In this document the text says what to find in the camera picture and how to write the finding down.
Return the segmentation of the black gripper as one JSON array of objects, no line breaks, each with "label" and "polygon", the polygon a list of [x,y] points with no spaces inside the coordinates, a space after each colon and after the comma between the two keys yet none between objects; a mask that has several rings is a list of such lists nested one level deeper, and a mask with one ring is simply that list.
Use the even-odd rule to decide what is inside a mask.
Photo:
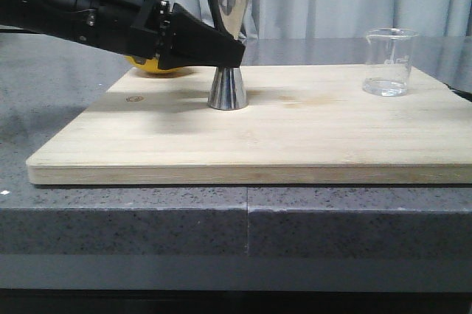
[{"label": "black gripper", "polygon": [[245,46],[164,0],[75,0],[74,41],[122,55],[153,58],[158,68],[238,67]]}]

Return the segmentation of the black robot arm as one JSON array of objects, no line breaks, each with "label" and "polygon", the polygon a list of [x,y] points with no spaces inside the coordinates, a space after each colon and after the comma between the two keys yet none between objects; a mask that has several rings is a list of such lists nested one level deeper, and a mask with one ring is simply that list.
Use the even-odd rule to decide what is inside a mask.
[{"label": "black robot arm", "polygon": [[161,70],[238,67],[244,45],[165,0],[1,0],[1,24],[140,59]]}]

